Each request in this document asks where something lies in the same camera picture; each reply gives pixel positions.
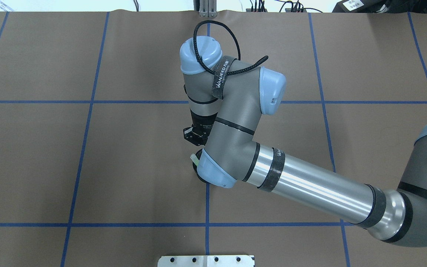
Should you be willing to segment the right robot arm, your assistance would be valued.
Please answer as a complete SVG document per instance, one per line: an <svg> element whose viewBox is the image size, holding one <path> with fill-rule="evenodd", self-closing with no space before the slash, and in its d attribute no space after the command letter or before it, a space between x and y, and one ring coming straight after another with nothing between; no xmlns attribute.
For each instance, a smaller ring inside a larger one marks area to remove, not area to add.
<svg viewBox="0 0 427 267"><path fill-rule="evenodd" d="M186 140L203 149L191 156L197 175L232 188L244 181L298 201L403 247L427 247L427 125L395 190L360 184L335 172L254 142L262 115L274 114L286 89L283 74L224 56L212 37L192 37L180 47L180 68L192 126Z"/></svg>

